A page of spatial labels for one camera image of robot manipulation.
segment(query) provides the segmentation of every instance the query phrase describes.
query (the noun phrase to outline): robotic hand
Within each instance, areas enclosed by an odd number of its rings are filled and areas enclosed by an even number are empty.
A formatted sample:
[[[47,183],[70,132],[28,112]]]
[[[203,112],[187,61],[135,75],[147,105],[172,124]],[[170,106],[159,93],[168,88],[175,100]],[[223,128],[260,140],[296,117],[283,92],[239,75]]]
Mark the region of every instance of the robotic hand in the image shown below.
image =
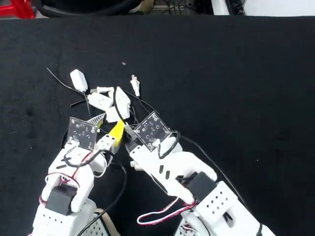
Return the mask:
[[[93,151],[79,147],[76,142],[65,144],[48,169],[32,236],[108,235],[102,220],[96,220],[96,204],[88,196],[94,178],[101,177],[112,163],[120,138],[115,135],[116,132],[104,135]]]
[[[166,194],[177,197],[164,210],[140,216],[138,224],[157,224],[181,213],[175,236],[274,236],[241,204],[224,181],[216,182],[217,174],[211,167],[193,153],[183,151],[179,143],[161,158],[175,142],[175,137],[167,137],[152,152],[145,145],[130,152],[131,166],[144,170]],[[187,206],[158,220],[140,221],[147,215],[165,212],[178,199]]]

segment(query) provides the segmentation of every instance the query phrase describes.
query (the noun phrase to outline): black cloth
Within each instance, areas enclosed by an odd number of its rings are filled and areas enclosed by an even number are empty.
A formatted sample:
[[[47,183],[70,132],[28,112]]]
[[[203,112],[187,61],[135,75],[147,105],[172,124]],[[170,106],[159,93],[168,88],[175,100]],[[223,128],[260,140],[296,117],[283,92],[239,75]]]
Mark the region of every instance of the black cloth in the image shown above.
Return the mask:
[[[78,68],[90,88],[132,91],[136,74],[143,99],[169,127],[205,148],[261,223],[278,236],[312,235],[314,25],[307,17],[2,21],[1,235],[32,231],[68,117],[89,118],[85,105],[69,106],[82,97],[56,83],[46,67],[69,85],[69,73]],[[138,105],[136,111],[145,117]],[[128,165],[124,148],[118,158]],[[109,168],[94,185],[91,198],[105,207],[122,185],[122,172]],[[136,218],[173,199],[128,168],[126,192],[110,214],[124,236],[169,236],[178,217],[154,226],[138,226]]]

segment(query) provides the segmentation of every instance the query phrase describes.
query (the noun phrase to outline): circuit board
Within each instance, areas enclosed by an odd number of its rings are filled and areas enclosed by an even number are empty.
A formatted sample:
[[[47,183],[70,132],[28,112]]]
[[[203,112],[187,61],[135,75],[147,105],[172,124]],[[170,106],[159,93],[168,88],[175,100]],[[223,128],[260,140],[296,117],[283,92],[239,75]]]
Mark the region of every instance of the circuit board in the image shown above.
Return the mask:
[[[78,141],[79,147],[93,151],[96,136],[97,125],[70,117],[67,141]]]
[[[153,143],[157,139],[162,142],[171,132],[161,118],[152,112],[135,128],[134,133],[150,151],[153,151],[156,148]]]

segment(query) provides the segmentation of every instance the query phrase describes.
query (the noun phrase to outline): white connector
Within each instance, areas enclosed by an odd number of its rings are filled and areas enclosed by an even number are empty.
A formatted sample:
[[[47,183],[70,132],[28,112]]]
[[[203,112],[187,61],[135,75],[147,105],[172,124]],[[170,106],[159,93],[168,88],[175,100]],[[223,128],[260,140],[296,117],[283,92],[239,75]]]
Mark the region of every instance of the white connector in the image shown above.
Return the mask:
[[[134,93],[137,97],[140,97],[140,82],[138,81],[137,77],[135,75],[131,76],[130,81],[132,88],[134,90]]]
[[[96,91],[98,93],[106,93],[106,92],[109,92],[109,91],[114,91],[114,87],[97,87]]]
[[[92,106],[102,111],[106,111],[108,108],[110,108],[113,105],[112,98],[107,97],[97,92],[93,92],[92,94],[89,94],[88,100]]]
[[[117,108],[119,113],[122,115],[123,119],[130,117],[129,105],[124,103],[117,103]],[[110,107],[106,110],[106,120],[108,123],[117,122],[120,120],[120,117],[117,114],[116,108]]]
[[[85,92],[86,90],[88,90],[87,81],[81,71],[75,69],[70,73],[70,77],[76,90],[80,92]]]
[[[113,99],[114,91],[113,90],[109,91],[108,96]],[[129,97],[125,94],[125,92],[120,87],[117,87],[117,90],[116,90],[116,102],[117,104],[118,103],[127,104],[128,106],[131,103]]]

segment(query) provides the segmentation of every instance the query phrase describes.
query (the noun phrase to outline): red object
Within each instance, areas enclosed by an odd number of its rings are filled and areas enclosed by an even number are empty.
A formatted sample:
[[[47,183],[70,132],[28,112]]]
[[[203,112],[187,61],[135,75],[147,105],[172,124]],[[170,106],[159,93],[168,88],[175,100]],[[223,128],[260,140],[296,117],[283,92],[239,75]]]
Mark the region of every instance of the red object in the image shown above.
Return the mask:
[[[10,2],[10,5],[0,6],[0,17],[16,16],[21,19],[35,18],[29,0],[10,0]]]

